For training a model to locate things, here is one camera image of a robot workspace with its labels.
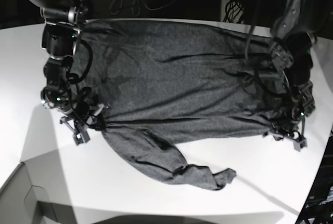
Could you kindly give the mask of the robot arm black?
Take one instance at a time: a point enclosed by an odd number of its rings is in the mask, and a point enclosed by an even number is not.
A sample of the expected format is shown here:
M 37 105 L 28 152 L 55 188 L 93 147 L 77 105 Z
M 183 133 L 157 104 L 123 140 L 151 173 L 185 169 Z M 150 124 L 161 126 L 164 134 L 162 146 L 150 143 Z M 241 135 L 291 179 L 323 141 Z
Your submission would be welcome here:
M 265 62 L 251 60 L 251 26 L 245 45 L 245 58 L 253 69 L 256 88 L 268 108 L 268 128 L 264 136 L 288 139 L 306 147 L 305 119 L 315 110 L 313 59 L 310 49 L 317 33 L 332 11 L 332 0 L 284 0 L 270 30 Z
M 49 54 L 43 68 L 46 86 L 41 91 L 41 103 L 63 114 L 60 123 L 72 131 L 76 144 L 87 143 L 90 140 L 87 130 L 101 130 L 104 126 L 99 116 L 104 104 L 88 104 L 86 98 L 92 89 L 79 88 L 93 62 L 92 48 L 82 40 L 90 1 L 29 1 L 40 8 L 45 21 L 41 48 Z

